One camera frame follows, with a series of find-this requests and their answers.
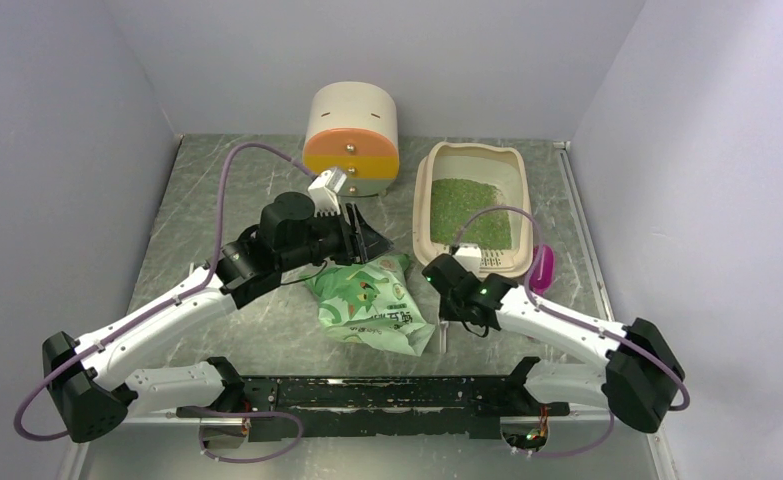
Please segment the green litter bag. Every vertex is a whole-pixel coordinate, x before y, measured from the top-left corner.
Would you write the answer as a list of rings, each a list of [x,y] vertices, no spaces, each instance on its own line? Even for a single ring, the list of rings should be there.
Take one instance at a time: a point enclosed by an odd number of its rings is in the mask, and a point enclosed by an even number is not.
[[[406,254],[364,265],[325,267],[304,279],[318,302],[324,334],[338,342],[419,357],[435,332],[406,283]]]

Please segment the magenta plastic scoop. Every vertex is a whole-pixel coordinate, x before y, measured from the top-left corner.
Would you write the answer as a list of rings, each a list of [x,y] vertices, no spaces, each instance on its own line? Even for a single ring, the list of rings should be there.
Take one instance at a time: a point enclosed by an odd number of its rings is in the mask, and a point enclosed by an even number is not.
[[[537,247],[534,254],[539,261],[530,274],[528,286],[535,294],[543,295],[554,283],[555,254],[547,244]]]

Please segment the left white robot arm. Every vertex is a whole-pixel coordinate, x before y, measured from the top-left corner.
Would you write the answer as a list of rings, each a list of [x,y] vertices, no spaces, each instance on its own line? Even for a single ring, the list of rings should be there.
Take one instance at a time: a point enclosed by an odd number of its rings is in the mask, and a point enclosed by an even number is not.
[[[90,442],[128,417],[157,410],[250,411],[245,382],[224,357],[149,373],[140,369],[143,359],[196,323],[228,316],[278,289],[286,272],[325,262],[362,265],[392,248],[353,203],[320,213],[305,194],[278,195],[258,224],[161,297],[97,332],[79,338],[59,332],[45,340],[46,389],[67,436]]]

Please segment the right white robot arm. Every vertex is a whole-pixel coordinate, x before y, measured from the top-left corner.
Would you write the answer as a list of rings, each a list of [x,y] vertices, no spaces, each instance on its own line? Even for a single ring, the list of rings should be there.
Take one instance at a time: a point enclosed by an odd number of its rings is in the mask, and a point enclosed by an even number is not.
[[[449,254],[436,257],[422,274],[439,294],[446,320],[531,337],[574,358],[572,364],[540,360],[511,382],[506,398],[517,413],[532,413],[541,404],[585,405],[655,433],[668,413],[690,404],[685,372],[648,320],[624,325],[581,314],[507,277],[479,279]]]

